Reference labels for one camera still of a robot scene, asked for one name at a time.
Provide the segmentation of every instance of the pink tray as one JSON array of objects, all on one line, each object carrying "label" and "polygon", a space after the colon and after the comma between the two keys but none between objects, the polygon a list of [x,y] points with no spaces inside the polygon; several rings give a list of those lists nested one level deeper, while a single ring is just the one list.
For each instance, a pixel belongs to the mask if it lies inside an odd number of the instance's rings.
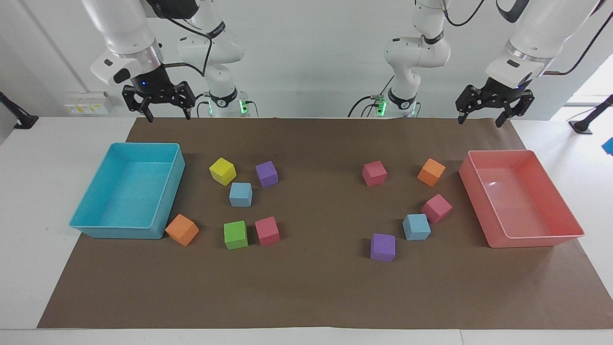
[{"label": "pink tray", "polygon": [[532,151],[469,151],[460,177],[492,248],[555,246],[584,235]]}]

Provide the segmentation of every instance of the block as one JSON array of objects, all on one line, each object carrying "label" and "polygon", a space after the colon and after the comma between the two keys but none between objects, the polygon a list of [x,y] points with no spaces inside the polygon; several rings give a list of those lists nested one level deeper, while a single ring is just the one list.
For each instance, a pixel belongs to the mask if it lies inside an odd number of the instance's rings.
[{"label": "block", "polygon": [[427,239],[430,236],[430,224],[425,214],[407,215],[402,222],[405,229],[405,236],[408,241]]},{"label": "block", "polygon": [[245,222],[240,220],[238,222],[224,224],[224,242],[228,249],[238,249],[249,245],[247,242],[247,226]]},{"label": "block", "polygon": [[417,178],[430,187],[434,187],[438,179],[443,175],[443,171],[445,171],[445,165],[430,158],[425,162],[421,171],[419,171]]},{"label": "block", "polygon": [[256,222],[257,238],[260,240],[261,246],[267,246],[278,242],[279,228],[276,225],[274,217],[264,218]]},{"label": "block", "polygon": [[232,207],[251,207],[253,189],[251,184],[233,182],[230,187],[230,204]]},{"label": "block", "polygon": [[380,160],[364,164],[362,177],[366,185],[371,187],[385,182],[387,171]]},{"label": "block", "polygon": [[613,138],[610,138],[607,142],[603,144],[603,149],[606,153],[613,156]]},{"label": "block", "polygon": [[198,234],[198,227],[184,215],[178,214],[166,227],[166,233],[170,238],[187,247]]},{"label": "block", "polygon": [[271,161],[256,165],[256,174],[262,184],[262,188],[279,183],[279,175],[277,175],[275,165]]},{"label": "block", "polygon": [[236,177],[236,169],[234,164],[228,162],[223,157],[218,159],[208,170],[211,172],[211,176],[217,182],[223,186],[227,186]]},{"label": "block", "polygon": [[451,209],[451,204],[449,204],[442,195],[437,194],[434,198],[426,202],[421,212],[425,214],[430,223],[436,224],[443,219]]},{"label": "block", "polygon": [[370,240],[370,258],[373,260],[391,262],[396,257],[396,237],[392,235],[374,234]]}]

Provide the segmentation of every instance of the yellow cube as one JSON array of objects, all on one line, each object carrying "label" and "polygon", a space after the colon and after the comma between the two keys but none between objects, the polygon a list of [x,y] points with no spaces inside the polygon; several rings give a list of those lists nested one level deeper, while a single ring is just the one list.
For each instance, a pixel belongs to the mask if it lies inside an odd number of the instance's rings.
[{"label": "yellow cube", "polygon": [[223,157],[213,163],[208,170],[211,172],[213,179],[224,186],[230,184],[236,177],[234,164],[228,162]]}]

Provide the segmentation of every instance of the pink cube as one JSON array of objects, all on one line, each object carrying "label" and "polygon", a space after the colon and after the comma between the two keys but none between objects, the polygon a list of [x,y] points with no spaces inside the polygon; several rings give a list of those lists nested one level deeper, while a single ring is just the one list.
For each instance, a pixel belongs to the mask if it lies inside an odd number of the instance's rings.
[{"label": "pink cube", "polygon": [[374,186],[385,182],[387,177],[387,171],[383,167],[380,160],[372,163],[364,164],[362,169],[362,177],[367,186]]},{"label": "pink cube", "polygon": [[267,246],[280,240],[279,229],[274,217],[264,218],[256,222],[257,238],[261,246]]},{"label": "pink cube", "polygon": [[437,194],[434,198],[426,202],[424,207],[422,207],[421,212],[425,214],[430,223],[435,224],[438,223],[439,220],[443,219],[443,217],[445,217],[449,211],[451,211],[451,209],[451,204],[449,204],[442,195]]}]

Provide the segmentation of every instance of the white table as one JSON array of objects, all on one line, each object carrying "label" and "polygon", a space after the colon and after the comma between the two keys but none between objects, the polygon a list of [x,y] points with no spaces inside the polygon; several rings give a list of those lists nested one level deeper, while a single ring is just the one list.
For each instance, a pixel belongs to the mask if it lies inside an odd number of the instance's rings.
[{"label": "white table", "polygon": [[[0,145],[0,344],[613,343],[613,330],[35,330],[80,234],[68,221],[109,145],[125,141],[133,122],[41,118]],[[581,244],[611,294],[613,157],[600,145],[613,136],[613,118],[595,121],[593,136],[576,135],[566,123],[514,125],[583,226]]]}]

